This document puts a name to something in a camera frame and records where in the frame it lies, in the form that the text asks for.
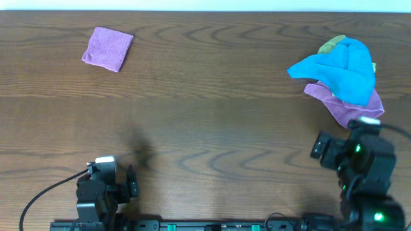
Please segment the blue microfiber cloth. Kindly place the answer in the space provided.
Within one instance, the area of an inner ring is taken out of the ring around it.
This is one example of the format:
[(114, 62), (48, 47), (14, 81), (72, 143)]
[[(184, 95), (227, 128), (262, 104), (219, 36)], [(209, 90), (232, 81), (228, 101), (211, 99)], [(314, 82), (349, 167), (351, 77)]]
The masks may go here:
[(326, 54), (311, 55), (287, 70), (292, 78), (321, 81), (340, 100), (366, 106), (376, 84), (371, 54), (362, 42), (344, 38)]

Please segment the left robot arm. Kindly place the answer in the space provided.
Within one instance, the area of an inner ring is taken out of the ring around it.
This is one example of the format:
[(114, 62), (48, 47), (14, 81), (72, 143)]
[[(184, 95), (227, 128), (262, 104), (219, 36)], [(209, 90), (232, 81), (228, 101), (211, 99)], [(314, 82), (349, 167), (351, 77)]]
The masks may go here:
[(139, 195), (136, 173), (129, 166), (126, 181), (116, 182), (114, 163), (91, 162), (87, 175), (77, 181), (76, 209), (78, 218), (69, 230), (79, 231), (124, 231), (133, 230), (134, 224), (122, 214), (118, 205), (130, 202)]

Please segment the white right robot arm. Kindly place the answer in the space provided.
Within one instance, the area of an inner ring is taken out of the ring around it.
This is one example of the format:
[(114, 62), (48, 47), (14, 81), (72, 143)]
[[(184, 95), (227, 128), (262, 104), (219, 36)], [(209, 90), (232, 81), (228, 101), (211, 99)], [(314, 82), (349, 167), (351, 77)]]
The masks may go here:
[(405, 213), (388, 190), (396, 166), (391, 142), (378, 132), (352, 131), (346, 139), (320, 132), (310, 153), (337, 172), (340, 227), (346, 230), (404, 230)]

